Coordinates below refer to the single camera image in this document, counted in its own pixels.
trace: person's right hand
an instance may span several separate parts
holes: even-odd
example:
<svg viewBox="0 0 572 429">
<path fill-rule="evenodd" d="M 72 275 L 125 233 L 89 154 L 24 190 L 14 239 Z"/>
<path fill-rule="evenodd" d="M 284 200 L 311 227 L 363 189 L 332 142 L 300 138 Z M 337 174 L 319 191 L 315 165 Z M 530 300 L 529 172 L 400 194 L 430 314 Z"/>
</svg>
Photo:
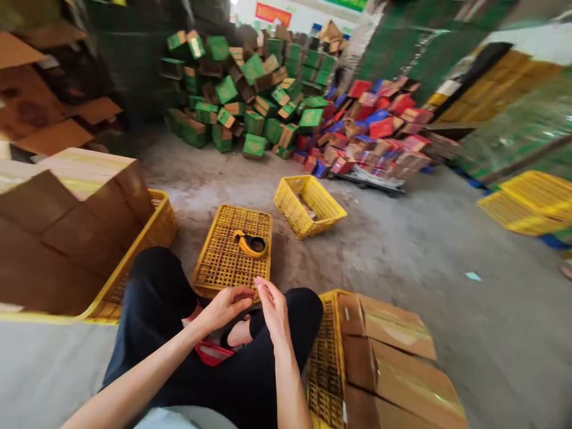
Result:
<svg viewBox="0 0 572 429">
<path fill-rule="evenodd" d="M 262 302 L 262 312 L 266 326 L 270 331 L 270 338 L 274 348 L 292 344 L 290 337 L 290 325 L 288 323 L 288 306 L 286 298 L 273 283 L 262 277 L 254 279 Z"/>
</svg>

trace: hand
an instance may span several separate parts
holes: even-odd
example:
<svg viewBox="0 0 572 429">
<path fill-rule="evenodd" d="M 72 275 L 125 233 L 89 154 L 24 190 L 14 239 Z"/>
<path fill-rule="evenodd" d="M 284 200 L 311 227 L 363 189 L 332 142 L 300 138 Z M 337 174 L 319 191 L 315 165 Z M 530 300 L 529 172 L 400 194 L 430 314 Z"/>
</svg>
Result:
<svg viewBox="0 0 572 429">
<path fill-rule="evenodd" d="M 195 320 L 209 335 L 250 307 L 253 297 L 254 291 L 246 286 L 224 288 Z"/>
<path fill-rule="evenodd" d="M 288 306 L 286 298 L 273 283 L 262 277 L 254 279 L 262 302 L 262 312 L 274 348 L 291 346 L 290 325 L 288 323 Z"/>
</svg>

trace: person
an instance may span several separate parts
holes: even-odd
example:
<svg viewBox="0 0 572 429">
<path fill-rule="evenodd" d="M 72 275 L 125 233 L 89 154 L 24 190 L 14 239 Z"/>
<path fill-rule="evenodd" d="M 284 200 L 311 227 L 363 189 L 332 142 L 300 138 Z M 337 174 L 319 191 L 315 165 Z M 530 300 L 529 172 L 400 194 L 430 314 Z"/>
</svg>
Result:
<svg viewBox="0 0 572 429">
<path fill-rule="evenodd" d="M 262 311 L 233 325 L 217 366 L 195 345 L 251 307 L 254 290 L 225 288 L 202 308 L 181 261 L 152 247 L 133 261 L 103 388 L 64 429 L 305 429 L 312 422 L 300 371 L 316 338 L 323 307 L 309 289 L 282 294 L 255 279 Z"/>
</svg>

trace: pile of red boxes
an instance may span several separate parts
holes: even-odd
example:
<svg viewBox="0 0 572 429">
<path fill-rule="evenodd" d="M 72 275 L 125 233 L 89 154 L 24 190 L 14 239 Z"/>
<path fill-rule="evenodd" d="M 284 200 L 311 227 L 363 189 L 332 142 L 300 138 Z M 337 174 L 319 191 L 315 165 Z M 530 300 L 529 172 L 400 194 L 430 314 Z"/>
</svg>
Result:
<svg viewBox="0 0 572 429">
<path fill-rule="evenodd" d="M 433 114 L 415 108 L 412 94 L 419 87 L 419 82 L 400 77 L 375 86 L 356 80 L 348 93 L 337 97 L 331 90 L 325 96 L 328 114 L 321 131 L 297 136 L 294 160 L 318 178 L 359 166 L 377 177 L 410 179 L 432 161 L 427 154 L 434 139 L 423 128 Z"/>
</svg>

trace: banner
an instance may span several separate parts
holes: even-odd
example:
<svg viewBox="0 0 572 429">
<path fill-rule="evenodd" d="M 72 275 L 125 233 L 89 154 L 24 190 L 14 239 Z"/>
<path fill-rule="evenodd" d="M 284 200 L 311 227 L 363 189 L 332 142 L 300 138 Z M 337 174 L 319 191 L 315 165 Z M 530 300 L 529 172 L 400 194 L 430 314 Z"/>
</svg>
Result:
<svg viewBox="0 0 572 429">
<path fill-rule="evenodd" d="M 326 0 L 328 3 L 333 3 L 357 12 L 362 12 L 368 0 Z"/>
<path fill-rule="evenodd" d="M 288 27 L 292 19 L 292 14 L 285 10 L 256 2 L 256 17 L 270 23 L 273 23 L 274 20 L 278 20 L 283 26 Z"/>
</svg>

